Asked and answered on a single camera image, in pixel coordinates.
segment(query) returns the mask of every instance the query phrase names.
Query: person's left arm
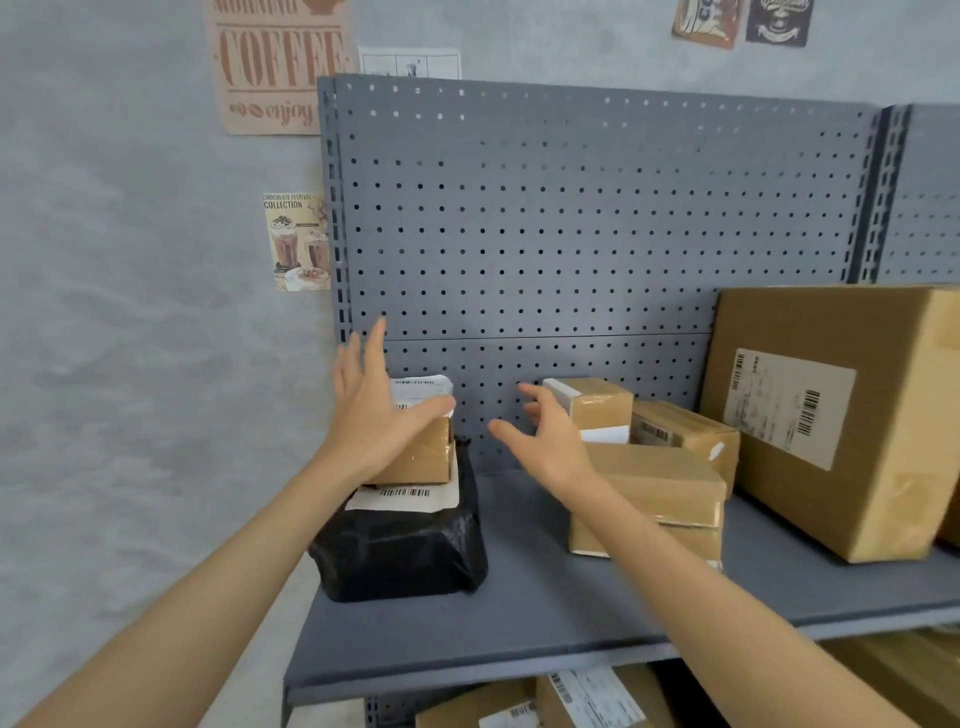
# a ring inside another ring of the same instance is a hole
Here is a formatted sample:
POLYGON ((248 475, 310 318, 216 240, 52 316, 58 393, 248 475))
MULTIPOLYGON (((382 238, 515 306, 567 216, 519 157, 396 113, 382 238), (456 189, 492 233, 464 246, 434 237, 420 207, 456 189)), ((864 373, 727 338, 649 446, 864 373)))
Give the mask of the person's left arm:
POLYGON ((386 324, 361 367, 354 334, 332 371, 337 406, 324 444, 252 521, 41 701, 17 728, 192 728, 227 682, 317 531, 432 419, 436 397, 394 410, 383 359, 386 324))

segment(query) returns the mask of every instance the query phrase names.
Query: black polybag parcel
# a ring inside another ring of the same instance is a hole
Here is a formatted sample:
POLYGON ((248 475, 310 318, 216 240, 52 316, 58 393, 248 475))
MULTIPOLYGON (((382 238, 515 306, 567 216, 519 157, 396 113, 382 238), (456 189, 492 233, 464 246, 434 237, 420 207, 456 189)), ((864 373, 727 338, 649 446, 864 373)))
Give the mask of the black polybag parcel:
POLYGON ((487 578, 477 484, 457 441, 460 501, 436 513, 340 507, 308 552, 333 601, 473 592, 487 578))

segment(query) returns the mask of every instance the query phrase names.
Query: person's right arm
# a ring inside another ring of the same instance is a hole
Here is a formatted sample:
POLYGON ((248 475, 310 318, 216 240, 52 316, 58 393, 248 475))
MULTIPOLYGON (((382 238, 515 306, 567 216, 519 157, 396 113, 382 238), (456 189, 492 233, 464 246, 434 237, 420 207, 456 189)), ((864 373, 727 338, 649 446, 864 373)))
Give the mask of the person's right arm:
POLYGON ((915 723, 758 600, 637 511, 590 465, 549 391, 520 385, 535 436, 490 432, 600 540, 734 728, 902 728, 915 723))

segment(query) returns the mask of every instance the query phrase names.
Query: black poster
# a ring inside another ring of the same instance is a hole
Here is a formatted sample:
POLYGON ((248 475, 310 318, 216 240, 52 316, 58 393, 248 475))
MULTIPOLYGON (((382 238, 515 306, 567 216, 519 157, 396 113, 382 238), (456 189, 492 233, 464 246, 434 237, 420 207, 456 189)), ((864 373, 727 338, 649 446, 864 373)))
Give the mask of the black poster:
POLYGON ((747 40, 804 47, 813 0, 750 0, 747 40))

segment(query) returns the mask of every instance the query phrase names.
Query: person's left hand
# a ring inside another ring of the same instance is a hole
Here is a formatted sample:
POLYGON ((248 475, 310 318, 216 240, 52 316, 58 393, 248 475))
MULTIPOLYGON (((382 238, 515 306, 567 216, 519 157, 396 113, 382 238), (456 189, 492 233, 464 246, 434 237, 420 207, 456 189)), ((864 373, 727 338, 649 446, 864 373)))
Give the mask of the person's left hand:
POLYGON ((330 372, 337 404, 324 443, 311 465, 333 470, 351 490, 382 471, 432 420, 453 409, 451 396, 433 397, 410 409, 394 409, 383 358, 386 319, 367 337, 360 364, 360 336, 337 349, 330 372))

